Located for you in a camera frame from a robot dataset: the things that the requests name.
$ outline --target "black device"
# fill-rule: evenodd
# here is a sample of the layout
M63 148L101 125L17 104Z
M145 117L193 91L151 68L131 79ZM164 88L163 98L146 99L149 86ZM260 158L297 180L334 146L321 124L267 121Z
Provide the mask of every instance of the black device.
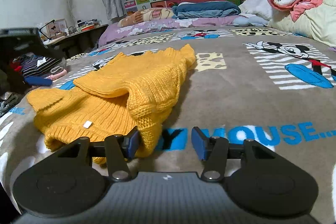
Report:
M15 224L229 223L317 224L309 215L318 195L307 172L252 139L229 144L192 129L204 170L139 172L125 159L140 144L135 127L104 142L81 137L22 173L13 194L23 215ZM106 157L108 177L91 167ZM227 159L241 168L225 177Z

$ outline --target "white pillow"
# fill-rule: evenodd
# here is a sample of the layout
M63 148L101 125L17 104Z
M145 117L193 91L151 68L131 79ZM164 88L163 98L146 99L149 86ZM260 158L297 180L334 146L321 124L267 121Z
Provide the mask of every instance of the white pillow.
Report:
M245 0L239 8L242 13L258 14L264 19L270 20L273 16L273 8L267 0Z

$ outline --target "bedspread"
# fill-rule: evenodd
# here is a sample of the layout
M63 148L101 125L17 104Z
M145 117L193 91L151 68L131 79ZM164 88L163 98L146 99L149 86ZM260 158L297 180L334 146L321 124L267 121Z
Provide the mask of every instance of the bedspread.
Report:
M311 214L322 224L335 222L335 52L312 39L270 28L198 27L132 38L102 54L69 61L70 72L53 84L71 88L73 79L99 70L120 52L141 55L191 45L196 63L163 123L165 133L178 130L177 137L169 144L160 138L152 155L128 163L131 172L200 174L203 164L191 144L194 126L231 143L252 138L315 178L319 196ZM51 154L34 116L25 97L0 118L0 181L12 200L18 175ZM226 175L239 166L239 160L228 160ZM107 175L106 167L93 167Z
M112 41L122 39L131 35L148 32L164 31L189 27L223 26L231 25L233 20L239 16L227 16L224 18L190 18L190 19L161 19L155 21L141 22L132 26L118 28L118 24L108 26L106 31L99 38L99 47Z

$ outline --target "blue clothing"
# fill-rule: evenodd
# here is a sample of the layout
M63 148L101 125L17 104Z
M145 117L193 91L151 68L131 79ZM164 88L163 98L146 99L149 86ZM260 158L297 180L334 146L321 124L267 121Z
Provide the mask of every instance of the blue clothing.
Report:
M198 17L226 17L232 15L238 15L239 13L240 12L237 9L190 11L190 12L178 12L177 15L173 15L172 18L186 19L186 18L198 18Z
M173 6L173 18L225 17L241 13L239 7L229 1L209 1Z

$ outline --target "yellow knit sweater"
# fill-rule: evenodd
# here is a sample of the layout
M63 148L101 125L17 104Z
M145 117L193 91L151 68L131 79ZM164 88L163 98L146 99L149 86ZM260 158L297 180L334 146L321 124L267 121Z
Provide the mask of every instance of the yellow knit sweater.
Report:
M148 156L194 62L189 44L179 51L167 48L140 56L121 52L100 70L74 80L76 87L71 90L31 91L27 99L37 112L34 124L51 150L82 136L96 142L113 134L126 135L138 126L143 143L137 156ZM92 122L89 128L83 127L86 121ZM105 158L94 161L101 164Z

